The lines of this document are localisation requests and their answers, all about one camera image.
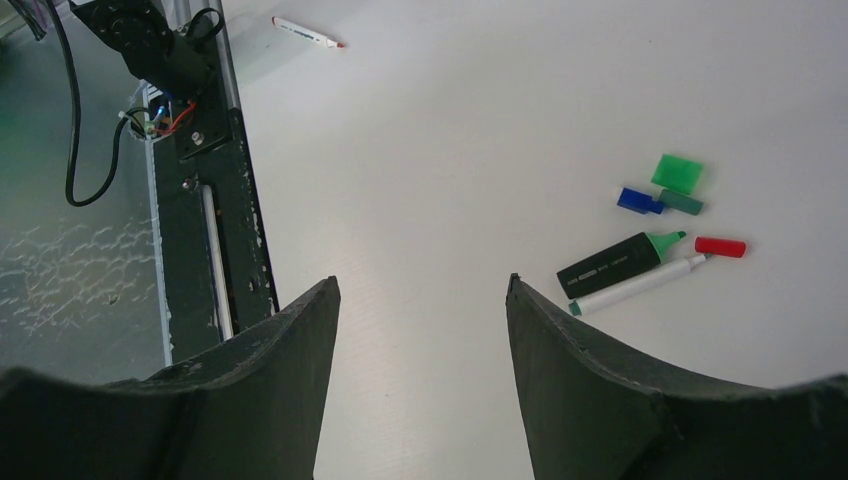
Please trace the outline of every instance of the red marker cap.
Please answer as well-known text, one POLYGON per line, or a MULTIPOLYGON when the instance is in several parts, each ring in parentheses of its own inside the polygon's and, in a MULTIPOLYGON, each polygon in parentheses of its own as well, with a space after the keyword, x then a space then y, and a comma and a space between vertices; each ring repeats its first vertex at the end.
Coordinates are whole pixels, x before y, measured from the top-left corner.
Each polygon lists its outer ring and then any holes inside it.
POLYGON ((745 242, 725 240, 722 238, 698 237, 695 239, 695 251, 711 253, 722 257, 742 258, 748 248, 745 242))

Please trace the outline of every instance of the marker cap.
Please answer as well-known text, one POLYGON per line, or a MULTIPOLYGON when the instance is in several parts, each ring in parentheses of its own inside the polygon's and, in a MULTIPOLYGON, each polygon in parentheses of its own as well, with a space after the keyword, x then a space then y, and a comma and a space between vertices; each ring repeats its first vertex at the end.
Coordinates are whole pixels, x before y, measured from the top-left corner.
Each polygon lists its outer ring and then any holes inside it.
POLYGON ((621 195, 618 197, 617 205, 628 210, 632 210, 642 215, 653 212, 660 214, 663 212, 665 205, 662 202, 654 201, 650 195, 630 188, 622 188, 621 195))
POLYGON ((660 193, 659 200, 664 203, 666 207, 683 213, 688 213, 689 215, 697 215, 704 209, 704 202, 695 200, 692 197, 687 197, 686 195, 681 195, 677 192, 672 192, 667 188, 663 189, 662 193, 660 193))
POLYGON ((738 240, 726 240, 723 238, 698 237, 695 239, 695 251, 698 253, 709 253, 721 255, 722 257, 742 258, 748 246, 745 242, 738 240))

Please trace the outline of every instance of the green marker cap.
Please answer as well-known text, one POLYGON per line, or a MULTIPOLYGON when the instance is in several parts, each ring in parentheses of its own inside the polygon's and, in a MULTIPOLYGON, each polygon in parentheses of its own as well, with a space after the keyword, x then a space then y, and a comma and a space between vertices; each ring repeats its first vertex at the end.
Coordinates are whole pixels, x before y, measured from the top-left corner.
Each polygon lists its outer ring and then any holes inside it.
POLYGON ((651 235, 650 233, 646 233, 648 236, 648 241, 653 245, 654 250, 657 251, 657 256, 662 259, 663 254, 668 247, 674 245, 679 242, 681 238, 686 236, 686 232, 671 232, 665 235, 651 235))
POLYGON ((662 193, 660 193, 659 201, 664 203, 668 208, 673 208, 689 215, 697 215, 704 209, 704 202, 677 192, 672 192, 667 188, 663 189, 662 193))

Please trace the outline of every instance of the white marker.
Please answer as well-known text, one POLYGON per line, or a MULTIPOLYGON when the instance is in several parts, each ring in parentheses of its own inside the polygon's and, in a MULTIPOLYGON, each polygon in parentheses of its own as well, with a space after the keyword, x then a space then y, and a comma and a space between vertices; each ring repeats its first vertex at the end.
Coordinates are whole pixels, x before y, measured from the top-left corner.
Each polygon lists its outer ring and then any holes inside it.
POLYGON ((271 17, 271 23, 280 29, 288 30, 295 35, 301 36, 309 41, 315 42, 322 47, 327 48, 344 48, 344 44, 337 42, 326 35, 321 35, 318 32, 313 32, 306 27, 301 27, 296 23, 292 23, 284 18, 271 17))
POLYGON ((568 309, 572 315, 587 315, 597 312, 604 307, 608 307, 622 300, 627 300, 634 295, 646 292, 654 287, 659 287, 672 280, 685 277, 692 271, 695 265, 706 262, 711 256, 710 254, 698 255, 668 262, 650 272, 607 287, 591 295, 578 298, 568 305, 568 309))

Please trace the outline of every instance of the black metal bracket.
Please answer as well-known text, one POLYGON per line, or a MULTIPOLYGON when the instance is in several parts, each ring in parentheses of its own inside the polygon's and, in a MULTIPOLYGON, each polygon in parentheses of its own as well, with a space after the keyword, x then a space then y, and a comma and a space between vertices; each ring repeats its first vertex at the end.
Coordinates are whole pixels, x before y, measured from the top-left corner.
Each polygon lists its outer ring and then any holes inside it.
POLYGON ((242 113, 227 109, 214 40, 202 51, 214 81, 197 98, 190 123, 153 146, 174 362, 221 341, 201 186, 214 196, 234 333, 279 309, 242 113))

